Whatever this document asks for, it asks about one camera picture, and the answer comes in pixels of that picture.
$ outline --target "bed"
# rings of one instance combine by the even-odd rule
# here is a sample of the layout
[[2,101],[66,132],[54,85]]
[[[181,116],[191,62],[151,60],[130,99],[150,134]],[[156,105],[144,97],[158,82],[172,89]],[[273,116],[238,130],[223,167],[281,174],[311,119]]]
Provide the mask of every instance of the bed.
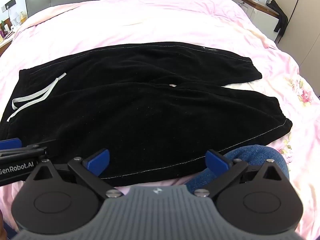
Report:
[[[320,235],[320,101],[299,75],[293,58],[280,51],[231,0],[26,0],[29,19],[0,57],[0,113],[19,78],[19,70],[93,48],[178,41],[224,49],[252,59],[262,73],[258,81],[228,87],[276,97],[291,132],[269,146],[285,158],[290,181],[304,213],[297,233]],[[148,185],[178,185],[191,176]],[[10,207],[23,185],[0,188],[4,220],[16,228]],[[126,193],[129,187],[121,190]]]

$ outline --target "drawstring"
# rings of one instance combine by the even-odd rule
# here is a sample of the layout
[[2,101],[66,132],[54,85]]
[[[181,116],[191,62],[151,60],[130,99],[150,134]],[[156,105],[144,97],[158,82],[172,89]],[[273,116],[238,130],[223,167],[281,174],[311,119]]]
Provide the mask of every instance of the drawstring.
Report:
[[[28,106],[31,106],[31,105],[34,105],[38,102],[41,102],[43,100],[45,100],[51,93],[52,89],[54,88],[54,86],[58,83],[58,81],[63,78],[64,76],[66,75],[66,73],[63,73],[61,76],[59,76],[58,78],[56,78],[49,86],[47,86],[46,88],[40,90],[39,92],[36,92],[30,96],[26,96],[26,97],[22,97],[22,98],[15,98],[12,100],[12,109],[13,110],[16,110],[18,109],[17,111],[15,111],[12,115],[10,115],[10,117],[8,118],[7,122],[9,122],[10,118],[14,117],[19,111],[21,111],[22,109],[25,109],[26,107]],[[24,104],[23,106],[21,106],[20,108],[17,108],[14,103],[18,103],[18,102],[24,102],[24,101],[29,101],[31,99],[34,99],[34,98],[37,98],[39,97],[40,95],[44,94],[42,97],[36,99],[36,100],[33,100],[33,101],[30,101],[26,104]]]

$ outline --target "white logo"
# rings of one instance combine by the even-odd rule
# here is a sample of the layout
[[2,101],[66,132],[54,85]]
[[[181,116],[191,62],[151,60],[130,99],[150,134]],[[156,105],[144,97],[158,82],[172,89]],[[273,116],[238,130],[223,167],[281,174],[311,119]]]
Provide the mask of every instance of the white logo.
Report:
[[160,189],[160,188],[156,188],[156,189],[154,189],[154,190],[153,190],[153,192],[154,192],[154,193],[156,193],[156,194],[158,195],[159,193],[161,193],[161,192],[162,192],[162,189]]

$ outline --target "black pants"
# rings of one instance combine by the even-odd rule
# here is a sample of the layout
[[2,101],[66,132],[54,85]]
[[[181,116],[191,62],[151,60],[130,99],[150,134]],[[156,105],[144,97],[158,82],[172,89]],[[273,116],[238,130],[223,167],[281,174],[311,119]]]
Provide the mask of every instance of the black pants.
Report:
[[[14,98],[63,73],[45,100],[7,122]],[[21,70],[0,139],[57,139],[54,163],[107,148],[110,165],[101,178],[113,186],[177,178],[204,170],[208,149],[267,145],[290,131],[276,98],[222,87],[261,78],[249,58],[186,43],[93,49]]]

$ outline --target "pant leg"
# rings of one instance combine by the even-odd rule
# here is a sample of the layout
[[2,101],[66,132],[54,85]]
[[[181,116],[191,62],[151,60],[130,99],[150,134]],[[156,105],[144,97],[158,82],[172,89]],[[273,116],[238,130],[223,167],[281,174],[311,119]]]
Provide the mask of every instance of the pant leg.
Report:
[[[229,160],[242,159],[249,163],[249,165],[262,165],[266,159],[274,159],[284,175],[289,179],[289,170],[284,158],[277,150],[271,147],[261,145],[244,146],[228,152],[224,156]],[[186,186],[190,192],[194,192],[196,189],[201,188],[216,177],[217,176],[207,168],[196,177],[189,180],[186,183]]]

